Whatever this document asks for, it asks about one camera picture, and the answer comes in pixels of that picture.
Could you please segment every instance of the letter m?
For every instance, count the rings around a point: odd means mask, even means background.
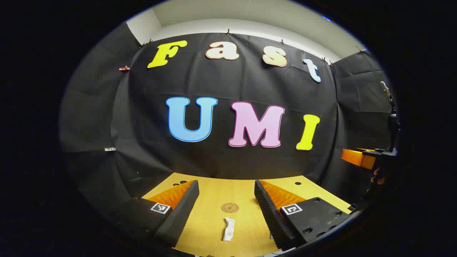
[[[264,132],[265,137],[260,142],[261,146],[278,147],[281,145],[279,129],[281,127],[281,117],[285,112],[284,108],[271,105],[260,120],[257,118],[254,108],[248,102],[234,102],[232,103],[232,109],[235,110],[235,129],[233,138],[228,141],[230,146],[243,147],[247,144],[244,139],[244,130],[246,130],[252,146],[259,142]]]

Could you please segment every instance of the white wrapper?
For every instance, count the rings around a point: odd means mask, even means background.
[[[225,217],[225,221],[227,222],[227,227],[225,228],[224,238],[222,239],[222,241],[230,241],[230,240],[232,240],[232,237],[233,237],[233,230],[235,228],[235,220]]]

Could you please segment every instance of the ceiling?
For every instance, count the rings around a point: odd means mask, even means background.
[[[366,47],[322,15],[289,0],[168,0],[153,7],[163,27],[201,19],[241,19],[307,37],[344,58]]]

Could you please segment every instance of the table surface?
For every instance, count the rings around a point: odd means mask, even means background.
[[[256,257],[278,251],[275,242],[270,239],[270,230],[255,199],[255,180],[218,179],[173,173],[142,198],[148,199],[183,180],[198,180],[200,195],[174,249],[198,256],[209,254],[215,257]],[[320,197],[341,211],[350,213],[350,204],[304,176],[263,180],[305,199]],[[301,182],[301,185],[296,185],[295,182]],[[236,203],[239,210],[226,213],[221,210],[224,203]],[[230,242],[222,241],[227,226],[225,217],[235,220],[234,236]]]

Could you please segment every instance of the wooden coaster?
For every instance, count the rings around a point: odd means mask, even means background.
[[[239,206],[235,203],[224,203],[221,207],[224,212],[234,213],[239,210]]]

